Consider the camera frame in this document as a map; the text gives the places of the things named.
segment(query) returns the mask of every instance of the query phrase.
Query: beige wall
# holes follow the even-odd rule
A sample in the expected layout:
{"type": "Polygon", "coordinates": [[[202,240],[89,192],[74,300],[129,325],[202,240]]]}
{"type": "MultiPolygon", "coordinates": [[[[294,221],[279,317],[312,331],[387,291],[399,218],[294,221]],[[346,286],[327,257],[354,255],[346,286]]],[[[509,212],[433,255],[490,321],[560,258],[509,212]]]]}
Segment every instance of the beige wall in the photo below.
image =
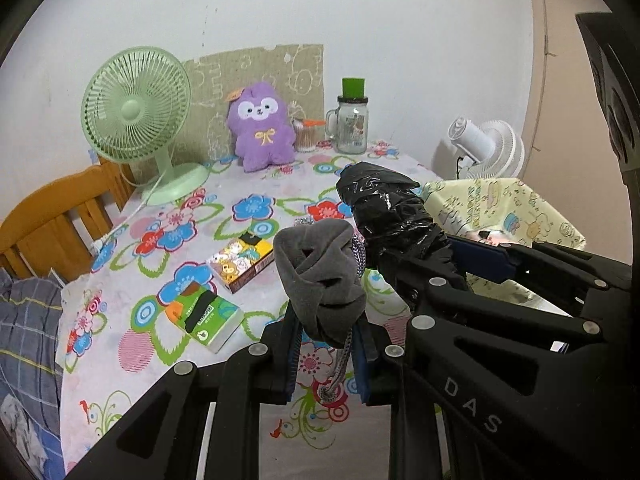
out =
{"type": "Polygon", "coordinates": [[[532,85],[542,84],[542,98],[537,106],[532,92],[527,110],[523,139],[532,149],[523,180],[582,232],[589,252],[630,263],[626,187],[575,21],[578,12],[607,11],[607,6],[602,0],[532,2],[534,41],[540,47],[542,38],[543,45],[534,55],[532,85]]]}

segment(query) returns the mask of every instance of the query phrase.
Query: blue plaid bedding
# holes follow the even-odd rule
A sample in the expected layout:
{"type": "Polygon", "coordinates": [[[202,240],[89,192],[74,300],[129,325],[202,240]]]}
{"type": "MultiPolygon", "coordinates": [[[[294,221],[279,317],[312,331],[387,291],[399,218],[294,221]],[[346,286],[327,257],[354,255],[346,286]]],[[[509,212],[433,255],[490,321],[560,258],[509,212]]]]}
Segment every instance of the blue plaid bedding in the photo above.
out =
{"type": "Polygon", "coordinates": [[[0,418],[34,474],[47,480],[65,476],[55,364],[60,303],[57,284],[14,282],[0,269],[0,418]]]}

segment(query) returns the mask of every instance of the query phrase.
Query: black triangular cutout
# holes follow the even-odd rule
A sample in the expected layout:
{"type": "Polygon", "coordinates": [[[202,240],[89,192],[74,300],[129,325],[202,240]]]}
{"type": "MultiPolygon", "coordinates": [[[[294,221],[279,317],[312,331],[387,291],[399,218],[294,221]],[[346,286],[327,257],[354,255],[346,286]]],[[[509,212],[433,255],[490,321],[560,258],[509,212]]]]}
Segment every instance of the black triangular cutout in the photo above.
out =
{"type": "Polygon", "coordinates": [[[538,376],[537,362],[462,338],[456,339],[455,345],[521,395],[529,396],[533,393],[538,376]]]}
{"type": "Polygon", "coordinates": [[[151,457],[170,400],[171,395],[162,392],[135,422],[124,430],[118,438],[116,446],[140,458],[151,457]]]}

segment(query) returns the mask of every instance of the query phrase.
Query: white fan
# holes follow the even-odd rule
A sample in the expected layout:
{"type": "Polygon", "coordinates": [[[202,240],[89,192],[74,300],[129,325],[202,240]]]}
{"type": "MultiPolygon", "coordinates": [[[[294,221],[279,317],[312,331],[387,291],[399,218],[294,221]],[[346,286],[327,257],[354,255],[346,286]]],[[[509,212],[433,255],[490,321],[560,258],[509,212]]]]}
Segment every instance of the white fan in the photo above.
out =
{"type": "Polygon", "coordinates": [[[488,121],[476,126],[457,118],[449,127],[449,140],[462,150],[472,164],[460,169],[460,178],[518,176],[524,163],[524,145],[504,121],[488,121]]]}

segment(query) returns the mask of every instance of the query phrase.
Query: glass jar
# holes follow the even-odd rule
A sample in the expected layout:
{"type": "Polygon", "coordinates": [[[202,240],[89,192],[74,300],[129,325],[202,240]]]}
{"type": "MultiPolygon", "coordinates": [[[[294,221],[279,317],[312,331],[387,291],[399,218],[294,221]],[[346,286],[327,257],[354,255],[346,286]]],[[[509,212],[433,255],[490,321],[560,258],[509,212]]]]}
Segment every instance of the glass jar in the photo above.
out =
{"type": "Polygon", "coordinates": [[[348,155],[361,155],[367,151],[369,109],[367,97],[338,97],[338,107],[326,114],[325,131],[334,142],[335,149],[348,155]],[[330,128],[330,117],[335,114],[335,131],[330,128]]]}

